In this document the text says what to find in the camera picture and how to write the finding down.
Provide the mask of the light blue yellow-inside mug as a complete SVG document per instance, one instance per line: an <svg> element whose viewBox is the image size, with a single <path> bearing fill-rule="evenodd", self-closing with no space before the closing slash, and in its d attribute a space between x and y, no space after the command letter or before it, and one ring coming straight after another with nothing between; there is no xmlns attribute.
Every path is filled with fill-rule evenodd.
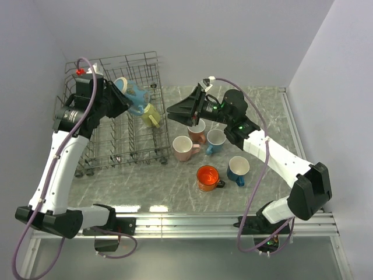
<svg viewBox="0 0 373 280"><path fill-rule="evenodd" d="M135 116L142 116L145 112L146 106L150 102L150 93L136 82L120 77L114 81L114 85L132 101L128 111Z"/></svg>

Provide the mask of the pale yellow mug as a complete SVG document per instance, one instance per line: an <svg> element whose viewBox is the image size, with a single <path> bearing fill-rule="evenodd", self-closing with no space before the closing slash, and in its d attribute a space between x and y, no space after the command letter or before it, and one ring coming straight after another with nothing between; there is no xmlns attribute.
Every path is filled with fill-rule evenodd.
<svg viewBox="0 0 373 280"><path fill-rule="evenodd" d="M160 114L151 103L145 107L141 119L147 127L160 128Z"/></svg>

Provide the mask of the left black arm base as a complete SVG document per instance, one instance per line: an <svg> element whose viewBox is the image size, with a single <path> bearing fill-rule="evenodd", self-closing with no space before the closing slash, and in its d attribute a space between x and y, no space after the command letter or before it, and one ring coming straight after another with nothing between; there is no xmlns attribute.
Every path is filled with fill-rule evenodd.
<svg viewBox="0 0 373 280"><path fill-rule="evenodd" d="M136 218L135 217L121 217L116 218L113 227L114 232L124 233L133 236L135 234Z"/></svg>

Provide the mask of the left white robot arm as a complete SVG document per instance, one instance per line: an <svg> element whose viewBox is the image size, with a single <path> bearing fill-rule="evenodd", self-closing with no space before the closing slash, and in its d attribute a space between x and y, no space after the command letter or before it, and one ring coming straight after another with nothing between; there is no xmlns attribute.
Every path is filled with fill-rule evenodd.
<svg viewBox="0 0 373 280"><path fill-rule="evenodd" d="M76 92L55 114L50 154L40 183L28 205L17 208L15 218L67 239L89 227L97 227L105 235L115 232L118 221L113 207L70 208L68 195L81 155L100 120L118 117L131 105L103 75L78 76Z"/></svg>

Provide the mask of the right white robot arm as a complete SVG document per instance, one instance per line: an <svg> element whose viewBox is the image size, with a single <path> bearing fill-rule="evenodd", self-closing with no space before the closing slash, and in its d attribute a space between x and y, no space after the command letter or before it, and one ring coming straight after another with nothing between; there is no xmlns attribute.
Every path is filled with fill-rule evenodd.
<svg viewBox="0 0 373 280"><path fill-rule="evenodd" d="M200 82L188 97L167 108L167 117L189 127L200 119L224 124L231 144L263 161L288 184L290 195L263 206L255 227L269 233L290 218L307 221L331 200L329 171L323 163L312 164L269 138L264 127L247 117L248 100L238 87L226 91L221 102L207 93L209 89Z"/></svg>

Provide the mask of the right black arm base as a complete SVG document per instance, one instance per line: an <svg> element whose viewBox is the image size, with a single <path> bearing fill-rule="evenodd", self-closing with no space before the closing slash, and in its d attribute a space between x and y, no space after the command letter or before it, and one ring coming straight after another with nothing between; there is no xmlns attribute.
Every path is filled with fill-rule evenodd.
<svg viewBox="0 0 373 280"><path fill-rule="evenodd" d="M285 220L276 224L271 224L264 218L258 216L247 216L242 232L242 235L271 235L280 226L283 225Z"/></svg>

